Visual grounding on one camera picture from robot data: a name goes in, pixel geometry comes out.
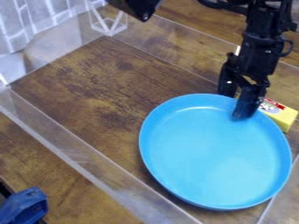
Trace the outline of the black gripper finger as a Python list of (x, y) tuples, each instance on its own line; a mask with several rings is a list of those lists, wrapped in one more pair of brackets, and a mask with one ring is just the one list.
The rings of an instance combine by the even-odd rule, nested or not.
[(235, 74), (229, 69), (222, 69), (219, 74), (218, 92), (221, 95), (234, 98), (238, 90)]
[(233, 116), (238, 119), (250, 118), (258, 111), (259, 105), (265, 100), (266, 93), (267, 89), (258, 85), (243, 87)]

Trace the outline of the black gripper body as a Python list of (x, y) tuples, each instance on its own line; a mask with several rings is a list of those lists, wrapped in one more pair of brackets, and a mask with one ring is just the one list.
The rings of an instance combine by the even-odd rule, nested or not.
[(277, 69), (279, 58), (283, 56), (285, 37), (263, 37), (243, 32), (243, 42), (239, 54), (230, 52), (222, 69), (229, 69), (235, 74), (238, 88), (258, 85), (269, 88), (267, 76)]

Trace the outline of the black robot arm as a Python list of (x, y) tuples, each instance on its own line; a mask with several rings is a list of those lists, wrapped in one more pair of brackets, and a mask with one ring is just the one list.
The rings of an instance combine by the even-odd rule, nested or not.
[(285, 33), (295, 31), (294, 0), (198, 0), (205, 6), (247, 16), (247, 27), (238, 53), (227, 54), (219, 73), (218, 93), (238, 97), (233, 116), (250, 118), (266, 99), (269, 76), (278, 61), (294, 50), (294, 41)]

